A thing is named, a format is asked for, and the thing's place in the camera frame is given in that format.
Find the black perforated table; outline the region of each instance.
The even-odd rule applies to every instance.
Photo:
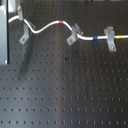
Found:
[[[24,12],[37,29],[65,20],[86,36],[128,34],[126,2],[26,0]],[[0,66],[0,128],[128,128],[128,39],[113,53],[106,40],[69,47],[69,29],[54,25],[22,46],[22,26],[10,23],[10,64]]]

